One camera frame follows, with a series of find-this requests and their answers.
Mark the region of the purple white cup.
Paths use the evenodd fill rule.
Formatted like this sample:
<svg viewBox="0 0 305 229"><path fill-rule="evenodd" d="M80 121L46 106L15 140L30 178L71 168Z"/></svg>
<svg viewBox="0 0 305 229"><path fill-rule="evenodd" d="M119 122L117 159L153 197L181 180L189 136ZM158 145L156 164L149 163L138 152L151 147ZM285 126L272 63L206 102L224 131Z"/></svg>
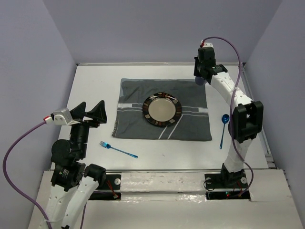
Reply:
<svg viewBox="0 0 305 229"><path fill-rule="evenodd" d="M195 82L199 86L203 86L207 83L207 81L204 78L198 76L195 77Z"/></svg>

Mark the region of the grey striped cloth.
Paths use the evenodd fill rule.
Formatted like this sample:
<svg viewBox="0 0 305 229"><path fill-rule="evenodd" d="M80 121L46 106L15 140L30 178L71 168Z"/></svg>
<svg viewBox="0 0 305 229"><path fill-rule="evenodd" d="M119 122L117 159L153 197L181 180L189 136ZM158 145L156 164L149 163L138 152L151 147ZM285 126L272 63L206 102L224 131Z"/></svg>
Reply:
<svg viewBox="0 0 305 229"><path fill-rule="evenodd" d="M122 79L112 136L211 141L205 86L187 79Z"/></svg>

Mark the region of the dark rimmed dinner plate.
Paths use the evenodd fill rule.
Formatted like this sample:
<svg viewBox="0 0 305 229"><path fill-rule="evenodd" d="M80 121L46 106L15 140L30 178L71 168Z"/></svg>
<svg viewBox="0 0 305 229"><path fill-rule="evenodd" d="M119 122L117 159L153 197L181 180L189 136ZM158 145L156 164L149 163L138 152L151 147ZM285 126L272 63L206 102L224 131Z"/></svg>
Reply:
<svg viewBox="0 0 305 229"><path fill-rule="evenodd" d="M166 127L182 117L182 105L173 95L159 92L146 98L142 104L143 117L152 125Z"/></svg>

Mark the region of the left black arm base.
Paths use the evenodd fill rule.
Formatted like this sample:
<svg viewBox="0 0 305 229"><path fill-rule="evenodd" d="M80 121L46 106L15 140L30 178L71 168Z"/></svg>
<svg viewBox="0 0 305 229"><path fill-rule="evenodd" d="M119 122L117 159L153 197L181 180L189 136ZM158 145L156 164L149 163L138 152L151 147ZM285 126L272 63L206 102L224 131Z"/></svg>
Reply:
<svg viewBox="0 0 305 229"><path fill-rule="evenodd" d="M121 174L107 174L102 185L91 194L89 200L114 201L121 199Z"/></svg>

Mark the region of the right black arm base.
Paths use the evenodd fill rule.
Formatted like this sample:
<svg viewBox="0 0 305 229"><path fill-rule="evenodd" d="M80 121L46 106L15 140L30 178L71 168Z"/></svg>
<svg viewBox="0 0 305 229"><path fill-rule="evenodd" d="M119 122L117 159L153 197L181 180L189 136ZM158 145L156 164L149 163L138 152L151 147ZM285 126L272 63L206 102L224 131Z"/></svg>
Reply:
<svg viewBox="0 0 305 229"><path fill-rule="evenodd" d="M207 200L251 199L244 169L229 173L222 165L220 172L204 175L203 187Z"/></svg>

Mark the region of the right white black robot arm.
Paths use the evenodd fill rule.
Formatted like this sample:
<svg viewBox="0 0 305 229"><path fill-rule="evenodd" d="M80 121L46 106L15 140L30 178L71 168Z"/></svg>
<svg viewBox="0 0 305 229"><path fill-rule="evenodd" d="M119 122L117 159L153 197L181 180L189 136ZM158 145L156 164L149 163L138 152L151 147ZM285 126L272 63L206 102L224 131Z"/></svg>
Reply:
<svg viewBox="0 0 305 229"><path fill-rule="evenodd" d="M216 64L211 43L198 49L194 76L206 80L230 106L228 130L232 143L219 175L220 183L224 187L230 187L242 177L248 148L262 130L264 106L262 102L255 102L244 94L235 85L228 70L222 64Z"/></svg>

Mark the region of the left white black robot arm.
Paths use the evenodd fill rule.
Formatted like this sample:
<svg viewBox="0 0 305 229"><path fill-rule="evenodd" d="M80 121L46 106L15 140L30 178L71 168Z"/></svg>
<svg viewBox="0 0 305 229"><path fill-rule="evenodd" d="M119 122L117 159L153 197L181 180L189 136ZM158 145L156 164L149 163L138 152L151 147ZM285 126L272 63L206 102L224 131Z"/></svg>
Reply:
<svg viewBox="0 0 305 229"><path fill-rule="evenodd" d="M71 130L69 139L59 139L51 148L55 168L40 229L72 229L91 194L105 184L105 168L80 162L86 157L89 130L107 122L105 102L101 100L88 112L85 108L86 102L82 102L72 110L63 108L44 119L47 124L66 125Z"/></svg>

